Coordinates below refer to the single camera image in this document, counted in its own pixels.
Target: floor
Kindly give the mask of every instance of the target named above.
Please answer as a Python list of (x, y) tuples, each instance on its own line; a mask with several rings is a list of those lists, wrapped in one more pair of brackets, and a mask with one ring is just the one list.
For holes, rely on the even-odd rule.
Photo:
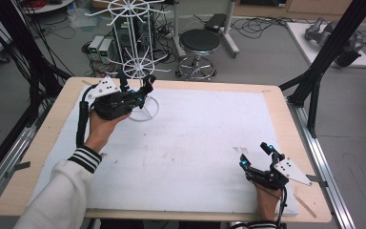
[[(41, 15), (41, 23), (53, 33), (47, 36), (51, 48), (74, 75), (89, 75), (87, 56), (82, 46), (97, 34), (106, 34), (106, 18), (98, 18), (97, 27), (72, 29), (66, 12)], [(195, 17), (180, 20), (181, 29), (201, 27)], [(240, 54), (232, 58), (224, 46), (210, 55), (218, 69), (212, 82), (280, 85), (304, 73), (308, 62), (291, 37), (282, 27), (271, 26), (260, 38), (251, 39), (232, 29), (230, 32)], [(37, 44), (44, 51), (41, 40)], [(169, 73), (156, 73), (160, 80), (185, 80), (174, 75), (177, 62), (159, 64)], [(284, 92), (290, 95), (294, 89)], [(15, 121), (28, 106), (28, 84), (13, 63), (0, 63), (0, 143)], [(321, 82), (316, 117), (317, 139), (331, 166), (332, 173), (356, 228), (366, 228), (366, 69), (330, 68)], [(0, 217), (0, 228), (12, 228), (16, 218)], [(161, 228), (163, 222), (149, 222), (149, 228)], [(176, 223), (165, 228), (176, 228)], [(290, 223), (289, 228), (338, 228), (336, 218), (329, 223)]]

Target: white board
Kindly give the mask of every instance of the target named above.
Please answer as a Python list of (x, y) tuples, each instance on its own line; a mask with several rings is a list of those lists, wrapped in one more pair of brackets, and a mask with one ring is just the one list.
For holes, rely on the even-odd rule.
[[(310, 64), (314, 62), (317, 54), (319, 53), (320, 49), (322, 48), (320, 45), (316, 43), (314, 40), (306, 40), (305, 39), (305, 30), (310, 28), (313, 24), (304, 24), (304, 23), (293, 23), (287, 22), (287, 27), (291, 32), (291, 35), (296, 41), (296, 44), (301, 49), (302, 53), (304, 54), (305, 58), (308, 60)], [(325, 29), (326, 25), (320, 26), (320, 31)], [(361, 56), (355, 60), (351, 65), (347, 68), (366, 68), (366, 54), (363, 51), (359, 51)]]
[[(255, 213), (255, 188), (239, 158), (245, 154), (255, 168), (268, 170), (271, 158), (260, 143), (279, 151), (263, 94), (155, 89), (151, 96), (160, 104), (158, 115), (119, 123), (102, 150), (106, 155), (95, 172), (88, 208)], [(48, 183), (53, 165), (75, 149), (79, 100), (31, 199)], [(285, 214), (295, 215), (287, 188)]]

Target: round stool seat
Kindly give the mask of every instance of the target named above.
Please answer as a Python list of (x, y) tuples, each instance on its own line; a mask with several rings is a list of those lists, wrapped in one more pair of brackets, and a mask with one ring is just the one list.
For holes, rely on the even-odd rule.
[(212, 31), (185, 31), (180, 35), (180, 46), (191, 52), (213, 52), (219, 46), (219, 38)]

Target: wooden table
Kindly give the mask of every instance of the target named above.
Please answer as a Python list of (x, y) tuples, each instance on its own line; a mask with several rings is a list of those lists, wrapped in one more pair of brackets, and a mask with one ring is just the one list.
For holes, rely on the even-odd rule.
[[(55, 144), (80, 91), (87, 84), (95, 84), (98, 78), (74, 77), (67, 81), (50, 113), (38, 131), (22, 162), (30, 161), (30, 168), (15, 172), (6, 190), (0, 197), (0, 216), (20, 216), (27, 207), (34, 186), (39, 178), (47, 155)], [(131, 80), (133, 88), (139, 87), (137, 80)], [(282, 154), (296, 158), (297, 166), (307, 175), (315, 172), (306, 155), (299, 133), (292, 119), (282, 92), (276, 86), (221, 84), (209, 82), (156, 81), (155, 89), (185, 89), (202, 91), (226, 91), (263, 94), (275, 135)], [(297, 200), (299, 214), (283, 217), (284, 221), (328, 222), (332, 216), (322, 191), (316, 183), (312, 187), (290, 181)], [(88, 209), (87, 218), (115, 219), (176, 219), (176, 220), (219, 220), (249, 221), (254, 215), (190, 212), (149, 212)]]

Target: black metal pole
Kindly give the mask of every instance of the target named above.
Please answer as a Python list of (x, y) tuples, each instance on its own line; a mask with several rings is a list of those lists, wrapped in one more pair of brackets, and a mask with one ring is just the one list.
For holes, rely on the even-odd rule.
[(18, 51), (38, 71), (37, 75), (31, 75), (30, 77), (36, 77), (38, 82), (44, 86), (48, 96), (57, 96), (62, 86), (52, 70), (46, 66), (43, 53), (41, 53), (25, 22), (11, 1), (0, 0), (0, 21)]
[(366, 0), (352, 1), (335, 26), (328, 41), (323, 45), (316, 59), (311, 64), (311, 67), (301, 76), (279, 86), (280, 89), (284, 91), (299, 84), (295, 89), (295, 92), (288, 97), (288, 101), (300, 107), (304, 105), (305, 99), (312, 93), (308, 114), (308, 129), (313, 137), (316, 137), (315, 120), (317, 99), (323, 74), (325, 74), (334, 60), (342, 52), (344, 45), (348, 42), (349, 38), (353, 35), (365, 17)]

